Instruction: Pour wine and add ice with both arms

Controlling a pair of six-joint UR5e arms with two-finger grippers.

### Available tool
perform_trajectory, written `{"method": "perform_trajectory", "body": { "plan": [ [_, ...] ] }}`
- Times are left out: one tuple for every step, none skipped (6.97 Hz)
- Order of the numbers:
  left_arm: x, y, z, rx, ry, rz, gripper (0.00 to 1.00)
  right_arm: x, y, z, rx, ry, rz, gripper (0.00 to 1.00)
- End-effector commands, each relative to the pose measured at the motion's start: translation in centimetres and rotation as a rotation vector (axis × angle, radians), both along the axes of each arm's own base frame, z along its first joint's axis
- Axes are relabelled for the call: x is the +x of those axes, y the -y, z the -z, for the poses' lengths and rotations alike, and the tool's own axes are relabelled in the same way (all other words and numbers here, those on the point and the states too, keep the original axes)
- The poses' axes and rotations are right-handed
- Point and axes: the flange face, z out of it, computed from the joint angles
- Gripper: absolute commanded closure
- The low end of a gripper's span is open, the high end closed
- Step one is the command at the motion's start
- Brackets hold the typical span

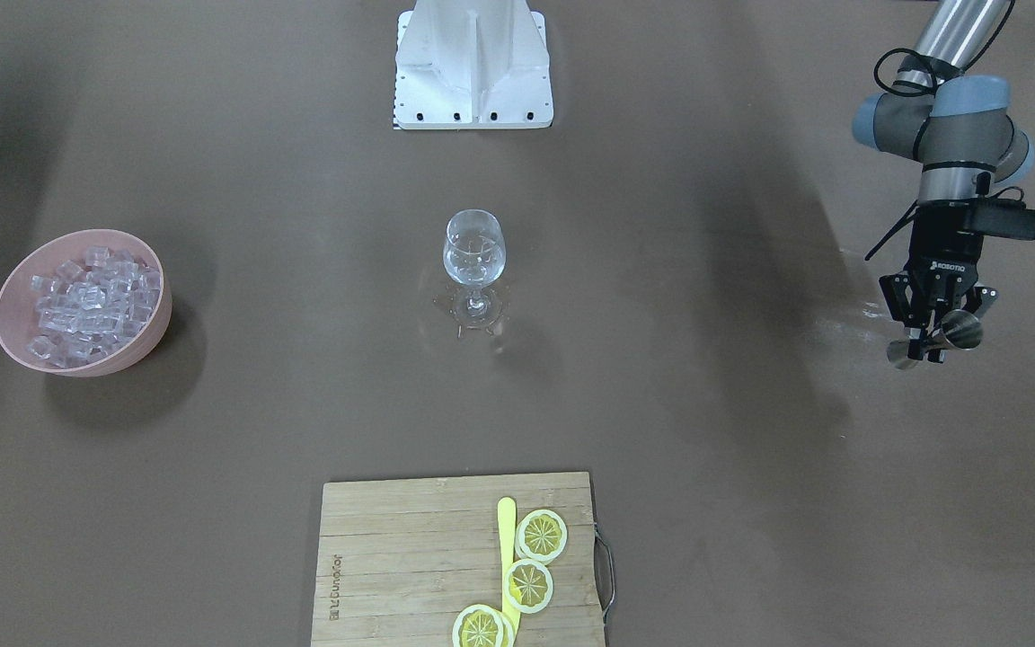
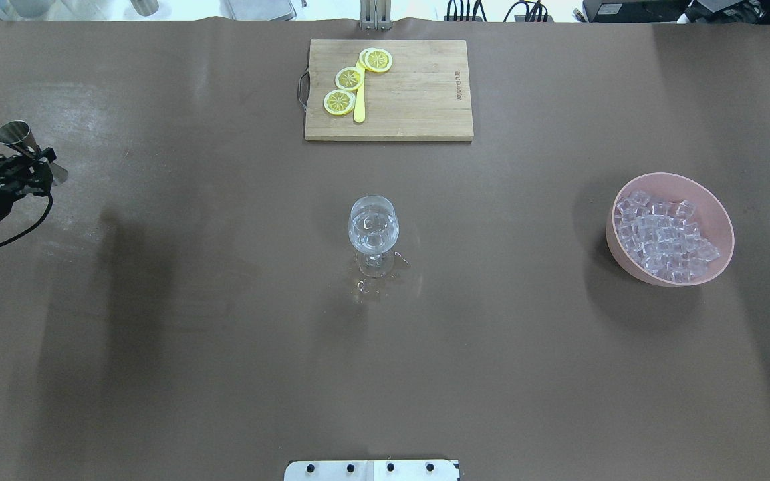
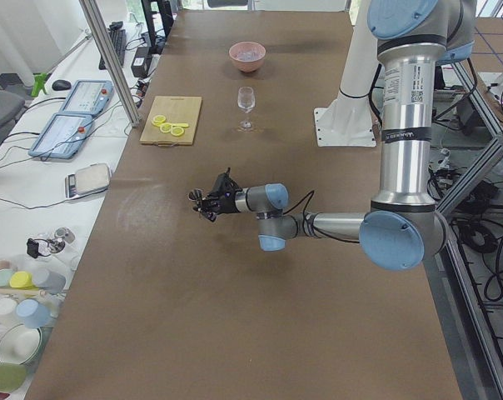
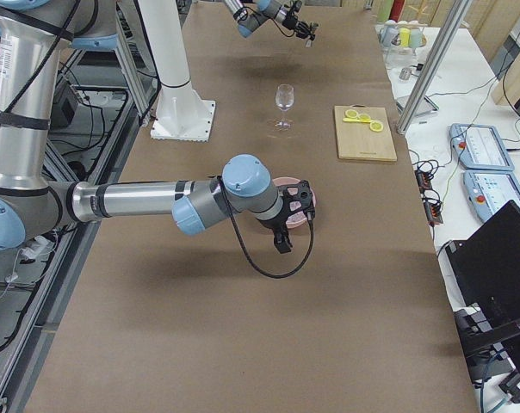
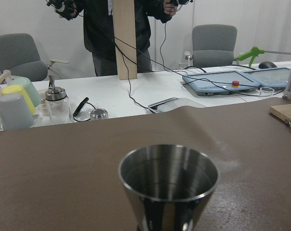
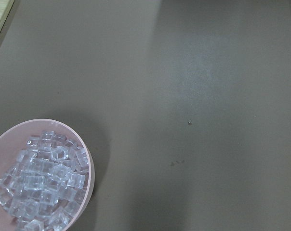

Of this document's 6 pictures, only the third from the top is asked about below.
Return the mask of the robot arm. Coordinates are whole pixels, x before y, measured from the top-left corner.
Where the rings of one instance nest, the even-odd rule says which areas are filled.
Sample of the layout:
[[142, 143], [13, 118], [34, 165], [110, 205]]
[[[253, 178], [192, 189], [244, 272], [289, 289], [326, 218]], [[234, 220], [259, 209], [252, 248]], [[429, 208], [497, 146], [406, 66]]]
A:
[[359, 243], [376, 265], [413, 268], [446, 242], [446, 221], [426, 184], [431, 146], [435, 69], [467, 59], [474, 44], [473, 1], [373, 1], [366, 11], [376, 56], [385, 69], [381, 114], [380, 189], [368, 213], [287, 211], [280, 183], [239, 187], [227, 173], [208, 194], [190, 193], [194, 210], [208, 220], [255, 213], [259, 242], [277, 251], [297, 237]]

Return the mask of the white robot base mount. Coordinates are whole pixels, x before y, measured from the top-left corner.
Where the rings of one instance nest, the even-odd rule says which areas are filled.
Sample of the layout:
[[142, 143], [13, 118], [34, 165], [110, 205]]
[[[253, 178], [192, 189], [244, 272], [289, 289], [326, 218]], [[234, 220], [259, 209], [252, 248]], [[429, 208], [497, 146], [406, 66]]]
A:
[[329, 107], [314, 110], [320, 147], [376, 145], [369, 96], [379, 63], [377, 39], [367, 24], [370, 4], [363, 1], [360, 5], [336, 99]]

